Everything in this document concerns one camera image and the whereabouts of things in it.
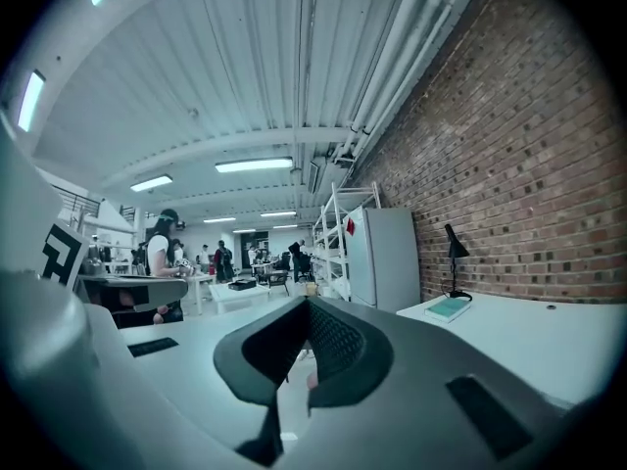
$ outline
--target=desk lamp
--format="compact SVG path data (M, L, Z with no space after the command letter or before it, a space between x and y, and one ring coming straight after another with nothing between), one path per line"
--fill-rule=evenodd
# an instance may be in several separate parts
M465 293L464 291L458 291L456 289L457 271L456 271L455 260L457 258L466 258L470 256L470 254L468 253L466 248L461 244L461 242L458 240L458 237L456 237L455 232L453 231L453 228L451 227L450 224L445 224L444 229L447 230L447 235L449 236L449 242L451 242L451 245L449 246L449 258L451 258L451 272L453 273L453 289L451 289L451 292L449 293L449 297L450 298L469 298L469 301L472 301L472 296L470 296L468 293Z

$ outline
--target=white ceiling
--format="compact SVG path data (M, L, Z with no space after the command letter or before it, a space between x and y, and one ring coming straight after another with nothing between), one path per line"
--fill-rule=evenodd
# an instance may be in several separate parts
M66 0L34 31L3 97L17 119L24 79L39 68L47 97L24 145L46 170L125 204L173 207L188 222L236 215L238 228L263 211L311 222L346 174L326 157L351 133L400 3ZM274 156L303 171L214 167ZM320 165L314 195L310 161ZM172 184L129 191L163 173Z

